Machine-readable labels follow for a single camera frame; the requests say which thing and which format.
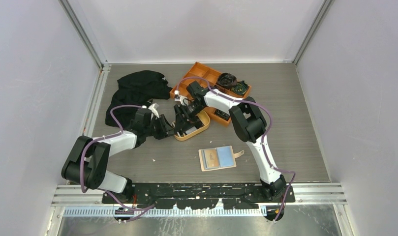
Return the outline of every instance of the black mounting plate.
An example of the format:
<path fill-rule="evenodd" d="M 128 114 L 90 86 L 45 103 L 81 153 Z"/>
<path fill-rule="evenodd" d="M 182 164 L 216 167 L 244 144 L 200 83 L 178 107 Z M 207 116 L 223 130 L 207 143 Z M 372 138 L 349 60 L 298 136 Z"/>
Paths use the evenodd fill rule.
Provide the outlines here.
<path fill-rule="evenodd" d="M 133 183 L 138 208 L 155 204 L 157 209 L 172 209 L 177 203 L 179 209 L 212 209 L 222 199 L 224 209 L 257 209 L 256 203 L 279 203 L 280 199 L 271 201 L 263 194 L 260 183 Z M 292 194 L 287 194 L 286 202 L 293 203 Z M 102 203 L 115 204 L 108 196 L 103 196 Z M 123 202 L 133 203 L 133 199 Z"/>

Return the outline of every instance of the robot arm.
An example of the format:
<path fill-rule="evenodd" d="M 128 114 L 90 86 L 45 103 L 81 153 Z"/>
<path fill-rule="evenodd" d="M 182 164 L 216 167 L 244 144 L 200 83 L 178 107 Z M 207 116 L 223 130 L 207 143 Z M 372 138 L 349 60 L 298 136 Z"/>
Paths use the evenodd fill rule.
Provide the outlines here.
<path fill-rule="evenodd" d="M 229 96 L 217 89 L 211 92 L 208 88 L 201 87 L 196 81 L 187 86 L 187 91 L 194 100 L 187 106 L 175 106 L 176 125 L 174 131 L 184 132 L 189 129 L 193 125 L 192 121 L 194 121 L 197 113 L 207 106 L 229 114 L 235 133 L 238 138 L 248 145 L 255 158 L 260 172 L 261 183 L 265 187 L 267 197 L 280 198 L 287 183 L 284 176 L 275 170 L 276 163 L 268 147 L 267 139 L 265 139 L 264 143 L 262 142 L 262 135 L 266 131 L 265 127 L 267 123 L 259 108 L 247 103 L 238 102 L 243 99 Z M 252 97 L 247 97 L 244 100 L 255 102 Z M 271 166 L 265 157 L 263 146 Z"/>
<path fill-rule="evenodd" d="M 84 161 L 84 185 L 90 189 L 109 190 L 121 193 L 130 199 L 133 195 L 132 181 L 106 170 L 109 157 L 118 152 L 134 149 L 145 142 L 146 137 L 163 139 L 174 134 L 164 115 L 158 115 L 156 104 L 148 109 L 141 108 L 134 120 L 116 137 L 94 143 L 86 152 Z M 80 163 L 85 146 L 97 138 L 80 136 L 77 138 L 62 168 L 61 176 L 69 181 L 80 182 Z"/>

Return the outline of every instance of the gray work surface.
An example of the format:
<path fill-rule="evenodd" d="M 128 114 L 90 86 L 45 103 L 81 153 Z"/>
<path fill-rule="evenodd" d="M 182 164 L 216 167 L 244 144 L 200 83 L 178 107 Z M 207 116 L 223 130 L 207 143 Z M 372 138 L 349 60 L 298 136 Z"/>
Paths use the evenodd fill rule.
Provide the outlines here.
<path fill-rule="evenodd" d="M 117 224 L 112 217 L 64 217 L 60 236 L 340 236 L 333 206 L 287 206 L 274 224 L 261 216 L 142 217 Z"/>
<path fill-rule="evenodd" d="M 192 64 L 122 64 L 112 65 L 97 115 L 94 137 L 116 133 L 105 125 L 105 113 L 117 80 L 140 70 L 161 72 L 173 87 Z M 268 133 L 269 147 L 279 168 L 297 172 L 296 181 L 329 181 L 318 142 L 309 117 L 295 66 L 291 63 L 208 64 L 221 72 L 234 74 L 252 86 L 250 96 L 269 109 L 274 121 Z M 154 100 L 158 112 L 171 123 L 175 119 L 174 100 Z M 245 150 L 236 159 L 235 168 L 202 172 L 199 149 L 232 146 L 234 152 Z M 109 158 L 108 170 L 134 182 L 255 182 L 259 171 L 248 146 L 236 136 L 232 124 L 225 127 L 211 121 L 197 136 L 180 142 L 174 137 L 145 143 Z"/>

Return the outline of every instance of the metal strip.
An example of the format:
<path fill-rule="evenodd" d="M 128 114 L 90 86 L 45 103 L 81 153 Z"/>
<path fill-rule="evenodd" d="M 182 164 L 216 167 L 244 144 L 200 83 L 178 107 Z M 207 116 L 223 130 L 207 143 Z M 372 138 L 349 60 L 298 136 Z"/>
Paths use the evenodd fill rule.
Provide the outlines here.
<path fill-rule="evenodd" d="M 51 207 L 50 222 L 48 223 L 48 227 L 47 227 L 47 231 L 45 232 L 45 236 L 58 235 L 62 217 L 64 216 L 64 209 L 65 208 L 62 206 Z"/>
<path fill-rule="evenodd" d="M 94 92 L 90 102 L 90 107 L 86 115 L 86 122 L 83 129 L 83 134 L 91 137 L 94 130 L 94 124 L 96 123 L 97 113 L 99 112 L 100 102 L 102 101 L 103 92 L 106 87 L 106 80 L 110 72 L 110 65 L 105 64 L 102 71 L 97 78 Z"/>
<path fill-rule="evenodd" d="M 94 49 L 92 43 L 89 40 L 89 37 L 87 36 L 86 32 L 83 29 L 83 26 L 81 25 L 79 19 L 77 19 L 77 16 L 71 7 L 70 3 L 68 0 L 59 0 L 60 4 L 62 5 L 64 11 L 66 12 L 67 16 L 69 17 L 70 21 L 72 22 L 74 28 L 76 29 L 77 33 L 79 34 L 80 38 L 82 39 L 84 45 L 86 46 L 87 50 L 89 51 L 90 55 L 93 57 L 93 60 L 96 62 L 97 66 L 99 68 L 103 67 L 103 63 L 99 58 L 99 55 L 97 54 L 96 50 Z"/>
<path fill-rule="evenodd" d="M 343 205 L 334 205 L 335 214 L 337 215 L 337 220 L 339 228 L 341 229 L 342 235 L 354 236 L 354 231 L 351 227 L 351 223 L 348 220 L 347 212 Z"/>
<path fill-rule="evenodd" d="M 347 204 L 339 183 L 296 183 L 293 184 L 295 203 L 288 205 L 331 205 Z M 81 192 L 79 185 L 58 185 L 51 206 L 113 206 L 102 204 L 103 191 Z M 217 206 L 222 206 L 221 199 Z M 260 206 L 277 206 L 279 203 L 260 203 Z"/>
<path fill-rule="evenodd" d="M 118 208 L 119 206 L 72 206 L 66 208 L 63 217 L 132 217 L 141 213 L 137 211 L 128 215 L 115 214 L 115 210 Z M 216 206 L 213 209 L 192 210 L 189 208 L 178 209 L 175 206 L 173 209 L 150 209 L 143 217 L 261 216 L 266 214 L 265 207 L 259 209 L 223 209 L 223 206 Z"/>
<path fill-rule="evenodd" d="M 296 57 L 293 60 L 293 63 L 297 65 L 300 61 L 300 59 L 303 56 L 303 53 L 305 52 L 307 46 L 309 45 L 309 42 L 312 40 L 315 32 L 319 28 L 320 24 L 322 23 L 322 20 L 324 19 L 326 13 L 328 12 L 329 8 L 331 7 L 332 3 L 334 3 L 335 0 L 324 0 L 322 6 L 319 9 L 319 12 L 317 13 L 315 20 L 313 21 L 312 26 L 309 29 L 309 32 L 307 32 L 305 39 L 303 40 L 303 43 L 301 44 Z"/>
<path fill-rule="evenodd" d="M 194 64 L 196 60 L 180 60 L 180 61 L 142 61 L 142 62 L 111 62 L 112 65 L 162 65 L 162 64 Z M 290 60 L 200 60 L 202 64 L 257 64 L 257 63 L 292 63 Z"/>

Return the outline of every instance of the white enclosure wall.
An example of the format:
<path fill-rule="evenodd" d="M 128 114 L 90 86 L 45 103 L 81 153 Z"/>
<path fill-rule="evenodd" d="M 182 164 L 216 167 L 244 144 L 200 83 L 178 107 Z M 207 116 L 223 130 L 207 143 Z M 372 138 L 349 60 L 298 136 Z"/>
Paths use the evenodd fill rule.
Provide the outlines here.
<path fill-rule="evenodd" d="M 291 62 L 323 0 L 71 0 L 109 63 Z"/>
<path fill-rule="evenodd" d="M 98 72 L 57 0 L 0 1 L 0 235 L 43 235 Z"/>
<path fill-rule="evenodd" d="M 398 235 L 398 1 L 335 1 L 298 72 L 360 235 Z"/>

